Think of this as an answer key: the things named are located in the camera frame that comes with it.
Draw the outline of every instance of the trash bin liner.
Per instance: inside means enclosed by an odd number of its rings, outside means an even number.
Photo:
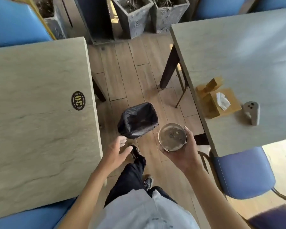
[[[118,123],[118,131],[129,139],[135,139],[153,130],[158,126],[158,122],[154,106],[146,102],[127,108],[122,113]]]

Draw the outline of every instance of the pants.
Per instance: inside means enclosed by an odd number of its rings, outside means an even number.
[[[142,175],[144,172],[145,164],[145,158],[143,156],[139,156],[133,163],[129,163],[125,166],[123,172],[118,178],[118,181],[110,191],[105,201],[105,206],[107,206],[117,197],[129,193],[131,190],[137,191],[139,189],[144,189]],[[157,190],[163,197],[175,202],[167,193],[165,193],[161,187],[158,186],[149,189],[147,194],[152,197],[154,190]]]

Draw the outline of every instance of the white tissue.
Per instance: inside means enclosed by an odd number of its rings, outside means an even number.
[[[224,111],[227,110],[227,108],[231,105],[229,100],[227,100],[225,95],[222,94],[221,92],[216,93],[216,99],[219,107]]]

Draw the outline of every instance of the shirt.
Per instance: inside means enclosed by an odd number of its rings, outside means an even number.
[[[95,229],[199,229],[190,212],[173,201],[153,192],[151,198],[144,189],[132,190],[116,198],[89,225]]]

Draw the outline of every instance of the black panel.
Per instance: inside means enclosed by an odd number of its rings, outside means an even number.
[[[113,32],[106,0],[74,0],[92,42],[112,40]]]

